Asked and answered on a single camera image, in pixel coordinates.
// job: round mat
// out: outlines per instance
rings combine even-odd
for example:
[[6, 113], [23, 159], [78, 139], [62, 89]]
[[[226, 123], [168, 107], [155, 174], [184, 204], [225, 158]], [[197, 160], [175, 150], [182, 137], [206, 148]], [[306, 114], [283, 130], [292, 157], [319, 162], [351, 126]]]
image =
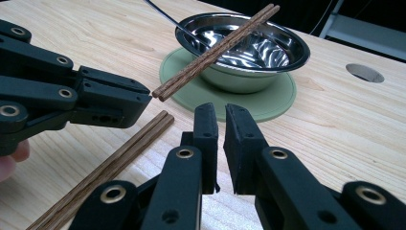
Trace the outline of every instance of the round mat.
[[[161, 83], [169, 80], [192, 62], [192, 55], [184, 48], [171, 52], [161, 63]], [[264, 122], [282, 115], [295, 101], [296, 84], [288, 73], [281, 73], [268, 88], [252, 94], [233, 94], [216, 88], [197, 77], [179, 89], [172, 98], [190, 111], [205, 103], [213, 103], [217, 120], [226, 119], [226, 104], [237, 104], [248, 109], [256, 122]]]

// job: light wood surface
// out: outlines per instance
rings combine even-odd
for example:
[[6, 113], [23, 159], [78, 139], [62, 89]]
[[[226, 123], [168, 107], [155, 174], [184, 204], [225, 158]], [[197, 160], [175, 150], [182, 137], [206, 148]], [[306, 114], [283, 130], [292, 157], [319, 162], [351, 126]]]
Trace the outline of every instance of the light wood surface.
[[[226, 10], [192, 0], [155, 0], [180, 21]], [[119, 74], [153, 90], [161, 61], [180, 47], [174, 26], [143, 1], [7, 1], [0, 18], [33, 34], [32, 44], [75, 63]], [[330, 188], [365, 180], [406, 201], [406, 64], [298, 33], [308, 44], [307, 65], [291, 72], [298, 94], [281, 117], [260, 123], [268, 143], [292, 150]], [[349, 63], [367, 65], [382, 83], [360, 80]], [[0, 229], [25, 229], [73, 189], [162, 110], [174, 125], [119, 176], [139, 185], [158, 174], [182, 131], [192, 131], [192, 113], [173, 100], [153, 99], [128, 129], [68, 125], [30, 139], [31, 157], [0, 183]], [[251, 196], [233, 195], [219, 123], [218, 183], [204, 195], [202, 229], [261, 229]]]

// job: chopstick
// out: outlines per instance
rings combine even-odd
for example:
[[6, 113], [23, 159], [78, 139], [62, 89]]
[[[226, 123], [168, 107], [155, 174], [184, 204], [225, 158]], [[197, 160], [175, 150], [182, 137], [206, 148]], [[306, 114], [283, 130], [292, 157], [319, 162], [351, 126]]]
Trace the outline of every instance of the chopstick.
[[99, 185], [114, 179], [173, 121], [173, 116], [167, 111], [159, 113], [27, 229], [60, 229], [63, 227]]
[[237, 30], [231, 32], [219, 43], [215, 44], [212, 49], [203, 53], [184, 69], [179, 71], [174, 77], [155, 89], [152, 92], [152, 97], [158, 98], [161, 102], [164, 102], [181, 87], [203, 72], [203, 70], [209, 67], [209, 65], [215, 63], [215, 61], [220, 58], [224, 52], [237, 45], [245, 36], [254, 31], [257, 26], [264, 23], [268, 18], [273, 16], [276, 12], [278, 12], [279, 9], [280, 6], [274, 7], [273, 4], [266, 6], [264, 9], [251, 17], [250, 20], [241, 25]]

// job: bolt hole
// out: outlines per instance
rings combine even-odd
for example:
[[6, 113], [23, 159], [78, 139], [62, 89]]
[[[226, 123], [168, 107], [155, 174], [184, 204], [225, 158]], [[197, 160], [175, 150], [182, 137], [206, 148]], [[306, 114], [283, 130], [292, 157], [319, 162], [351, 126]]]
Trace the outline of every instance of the bolt hole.
[[162, 215], [162, 220], [167, 224], [173, 224], [179, 220], [179, 212], [176, 210], [167, 210]]
[[281, 159], [281, 160], [287, 158], [287, 153], [284, 152], [284, 151], [281, 151], [281, 150], [272, 150], [272, 151], [271, 151], [271, 155], [272, 155], [274, 158]]
[[326, 223], [335, 223], [337, 222], [337, 217], [335, 217], [331, 212], [329, 211], [319, 211], [317, 213], [317, 215], [319, 216], [319, 219], [321, 219], [322, 221], [326, 222]]
[[193, 151], [190, 149], [182, 149], [176, 152], [179, 158], [191, 158], [193, 156]]
[[72, 98], [72, 92], [67, 89], [60, 89], [59, 95], [63, 98]]
[[347, 71], [360, 80], [381, 83], [385, 78], [376, 70], [360, 64], [348, 64], [346, 65]]
[[14, 117], [20, 114], [20, 109], [15, 105], [0, 106], [0, 114], [5, 117]]
[[101, 116], [100, 121], [101, 121], [101, 123], [108, 123], [111, 121], [111, 118], [108, 116]]
[[11, 31], [17, 35], [24, 35], [25, 31], [20, 28], [11, 28]]
[[59, 61], [59, 63], [61, 64], [67, 64], [69, 62], [68, 59], [65, 57], [57, 57], [56, 60]]
[[101, 201], [103, 203], [116, 203], [122, 200], [125, 196], [126, 190], [121, 185], [112, 185], [107, 187], [101, 194]]
[[369, 203], [376, 205], [383, 205], [386, 203], [385, 196], [374, 189], [360, 186], [355, 190], [355, 192]]

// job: metal bowl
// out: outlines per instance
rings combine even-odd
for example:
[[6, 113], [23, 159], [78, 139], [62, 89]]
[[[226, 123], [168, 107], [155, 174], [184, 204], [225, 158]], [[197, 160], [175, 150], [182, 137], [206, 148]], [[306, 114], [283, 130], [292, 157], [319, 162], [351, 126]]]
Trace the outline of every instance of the metal bowl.
[[[236, 13], [203, 13], [179, 24], [213, 47], [250, 17]], [[178, 42], [194, 57], [209, 48], [175, 30]], [[302, 67], [310, 56], [305, 42], [286, 28], [271, 22], [257, 27], [238, 45], [224, 53], [201, 77], [233, 93], [254, 93], [266, 88], [278, 73]]]

